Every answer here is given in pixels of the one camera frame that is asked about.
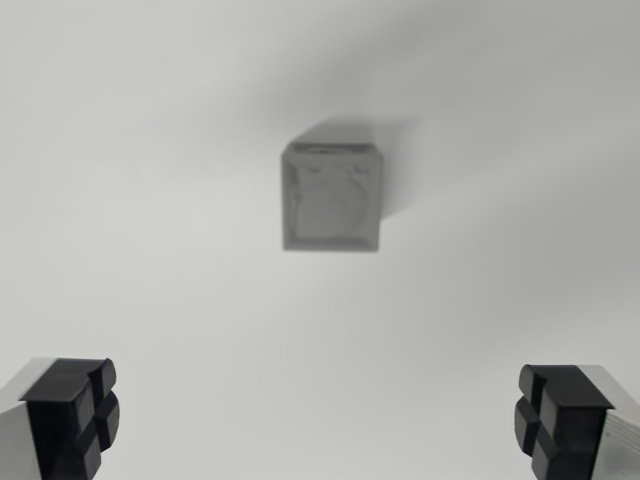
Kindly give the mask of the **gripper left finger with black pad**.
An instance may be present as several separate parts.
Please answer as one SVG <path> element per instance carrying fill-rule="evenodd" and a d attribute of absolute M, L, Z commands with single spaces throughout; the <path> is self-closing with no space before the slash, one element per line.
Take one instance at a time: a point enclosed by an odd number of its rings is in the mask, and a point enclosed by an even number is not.
<path fill-rule="evenodd" d="M 29 360 L 1 387 L 1 477 L 93 479 L 119 428 L 116 380 L 109 358 Z"/>

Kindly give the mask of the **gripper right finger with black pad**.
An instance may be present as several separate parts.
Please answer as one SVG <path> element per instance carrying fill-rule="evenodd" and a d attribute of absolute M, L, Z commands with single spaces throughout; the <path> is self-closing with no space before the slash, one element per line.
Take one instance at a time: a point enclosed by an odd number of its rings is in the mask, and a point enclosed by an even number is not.
<path fill-rule="evenodd" d="M 519 374 L 514 431 L 546 480 L 639 477 L 639 402 L 599 365 L 531 365 Z"/>

